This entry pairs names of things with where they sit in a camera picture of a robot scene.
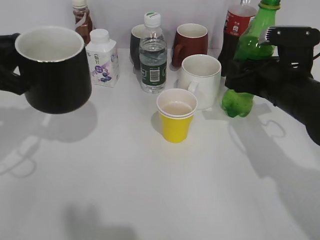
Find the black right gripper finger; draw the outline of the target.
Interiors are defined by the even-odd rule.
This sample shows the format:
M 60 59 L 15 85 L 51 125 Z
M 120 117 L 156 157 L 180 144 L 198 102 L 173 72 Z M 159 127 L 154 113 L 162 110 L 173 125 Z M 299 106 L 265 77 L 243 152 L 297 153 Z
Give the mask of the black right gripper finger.
M 277 47 L 279 62 L 285 68 L 311 73 L 314 47 L 320 43 L 320 31 L 309 26 L 274 25 L 259 36 L 260 45 Z

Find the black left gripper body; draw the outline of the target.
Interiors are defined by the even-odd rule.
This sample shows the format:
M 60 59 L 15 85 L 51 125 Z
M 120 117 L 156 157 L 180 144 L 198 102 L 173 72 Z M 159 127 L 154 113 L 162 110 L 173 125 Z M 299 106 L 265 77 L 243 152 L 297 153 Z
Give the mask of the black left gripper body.
M 22 95 L 25 92 L 25 83 L 14 73 L 20 56 L 15 48 L 19 35 L 14 33 L 0 36 L 0 90 Z

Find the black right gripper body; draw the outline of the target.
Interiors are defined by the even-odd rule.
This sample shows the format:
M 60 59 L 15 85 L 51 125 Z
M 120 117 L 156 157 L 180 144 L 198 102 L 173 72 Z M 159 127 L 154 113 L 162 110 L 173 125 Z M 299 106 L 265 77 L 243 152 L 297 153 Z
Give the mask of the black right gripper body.
M 274 103 L 280 98 L 285 83 L 299 78 L 298 68 L 284 66 L 277 57 L 232 60 L 225 86 L 237 93 L 253 94 Z

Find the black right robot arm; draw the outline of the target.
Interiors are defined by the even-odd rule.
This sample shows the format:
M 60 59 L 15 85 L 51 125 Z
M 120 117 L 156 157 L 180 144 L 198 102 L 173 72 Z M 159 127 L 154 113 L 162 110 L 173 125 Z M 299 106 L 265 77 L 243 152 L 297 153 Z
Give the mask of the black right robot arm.
M 305 125 L 309 137 L 320 143 L 320 83 L 312 76 L 314 47 L 320 31 L 309 26 L 269 26 L 259 38 L 277 47 L 277 56 L 264 60 L 233 60 L 226 87 L 259 96 Z

